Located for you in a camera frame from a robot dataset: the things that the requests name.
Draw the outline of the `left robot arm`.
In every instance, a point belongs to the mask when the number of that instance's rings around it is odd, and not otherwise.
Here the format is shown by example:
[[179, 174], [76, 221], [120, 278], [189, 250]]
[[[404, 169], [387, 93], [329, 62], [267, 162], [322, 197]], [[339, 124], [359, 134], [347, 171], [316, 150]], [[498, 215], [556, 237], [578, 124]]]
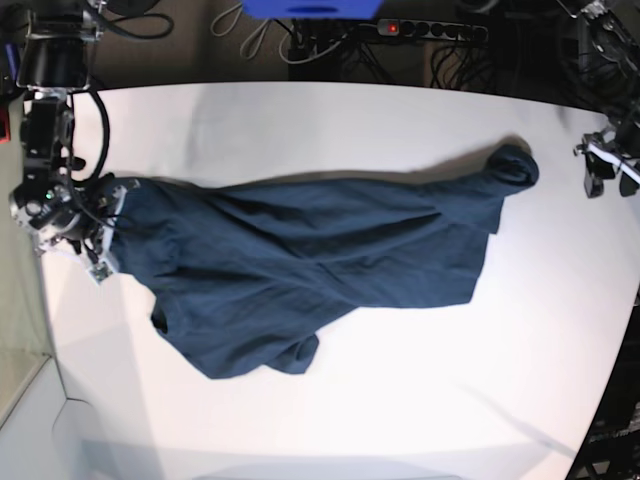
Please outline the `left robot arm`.
[[584, 191], [589, 199], [604, 193], [604, 184], [619, 181], [619, 193], [628, 198], [639, 193], [639, 43], [614, 13], [614, 1], [560, 1], [566, 18], [584, 26], [591, 51], [615, 67], [628, 81], [619, 96], [607, 96], [586, 80], [578, 68], [568, 65], [557, 46], [561, 69], [586, 100], [606, 116], [599, 130], [586, 133], [574, 147], [584, 159]]

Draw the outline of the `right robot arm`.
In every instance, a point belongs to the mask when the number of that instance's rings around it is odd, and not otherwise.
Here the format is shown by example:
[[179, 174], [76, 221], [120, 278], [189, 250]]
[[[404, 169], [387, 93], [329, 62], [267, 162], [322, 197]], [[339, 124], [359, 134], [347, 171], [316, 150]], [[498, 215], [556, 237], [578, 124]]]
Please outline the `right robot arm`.
[[[10, 214], [39, 254], [68, 243], [96, 283], [119, 269], [111, 244], [116, 233], [133, 227], [122, 209], [127, 193], [139, 184], [115, 183], [103, 171], [111, 126], [106, 106], [91, 84], [89, 47], [106, 32], [141, 42], [169, 36], [174, 21], [155, 12], [154, 6], [152, 1], [129, 1], [125, 11], [109, 19], [106, 1], [26, 4], [28, 24], [16, 85], [33, 99], [20, 127], [22, 181], [9, 195]], [[86, 166], [74, 152], [74, 97], [81, 93], [97, 107], [102, 146], [92, 173], [76, 180], [74, 173]]]

